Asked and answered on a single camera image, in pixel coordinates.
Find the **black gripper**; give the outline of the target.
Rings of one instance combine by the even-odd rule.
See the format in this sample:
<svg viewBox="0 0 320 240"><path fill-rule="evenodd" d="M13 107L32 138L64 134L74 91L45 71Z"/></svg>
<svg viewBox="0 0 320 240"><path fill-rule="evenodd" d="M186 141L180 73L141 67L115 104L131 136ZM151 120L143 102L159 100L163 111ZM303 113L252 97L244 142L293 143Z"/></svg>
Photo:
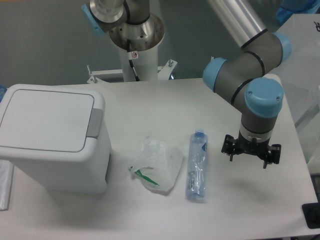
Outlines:
<svg viewBox="0 0 320 240"><path fill-rule="evenodd" d="M272 144L269 146L270 138L266 141L247 140L240 132L238 139L226 134L221 152L229 156L229 161L233 161L234 155L248 154L262 158L263 169L267 165L279 164L281 157L281 145Z"/></svg>

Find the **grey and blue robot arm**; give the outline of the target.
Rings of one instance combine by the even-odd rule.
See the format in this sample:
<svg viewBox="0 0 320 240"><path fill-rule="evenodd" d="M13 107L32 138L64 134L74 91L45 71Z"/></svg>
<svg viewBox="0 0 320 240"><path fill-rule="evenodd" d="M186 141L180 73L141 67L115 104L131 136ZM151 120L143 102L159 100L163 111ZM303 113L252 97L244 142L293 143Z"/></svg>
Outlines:
<svg viewBox="0 0 320 240"><path fill-rule="evenodd" d="M209 5L242 50L231 61L221 57L211 60L202 75L210 90L241 113L238 138L227 135L221 151L230 158L248 154L265 165L278 164L282 147L269 141L284 90L266 74L290 56L290 40L269 32L246 0L211 0ZM81 9L93 31L108 33L117 46L126 82L160 79L158 45L165 27L151 13L149 1L90 0Z"/></svg>

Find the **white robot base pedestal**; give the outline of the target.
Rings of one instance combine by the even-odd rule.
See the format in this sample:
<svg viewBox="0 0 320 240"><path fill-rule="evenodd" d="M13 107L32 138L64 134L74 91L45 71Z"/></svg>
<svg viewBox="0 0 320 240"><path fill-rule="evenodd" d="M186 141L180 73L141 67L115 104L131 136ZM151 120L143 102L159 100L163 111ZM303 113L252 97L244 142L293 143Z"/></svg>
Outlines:
<svg viewBox="0 0 320 240"><path fill-rule="evenodd" d="M109 32L110 39L119 51L123 73L133 69L136 82L147 79L146 71L156 76L158 69L158 47L165 35L161 19L151 13L138 25L123 23Z"/></svg>

